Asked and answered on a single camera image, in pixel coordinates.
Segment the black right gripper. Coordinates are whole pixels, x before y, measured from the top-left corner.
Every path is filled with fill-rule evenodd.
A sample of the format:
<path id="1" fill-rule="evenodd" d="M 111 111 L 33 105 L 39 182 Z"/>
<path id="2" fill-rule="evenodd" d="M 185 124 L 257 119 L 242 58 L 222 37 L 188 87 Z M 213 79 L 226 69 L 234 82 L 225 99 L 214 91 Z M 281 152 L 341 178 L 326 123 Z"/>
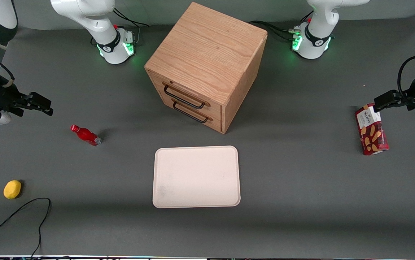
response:
<path id="1" fill-rule="evenodd" d="M 53 115 L 51 101 L 37 92 L 24 95 L 14 84 L 8 88 L 0 87 L 0 111 L 22 117 L 25 110 L 40 111 L 48 116 Z"/>

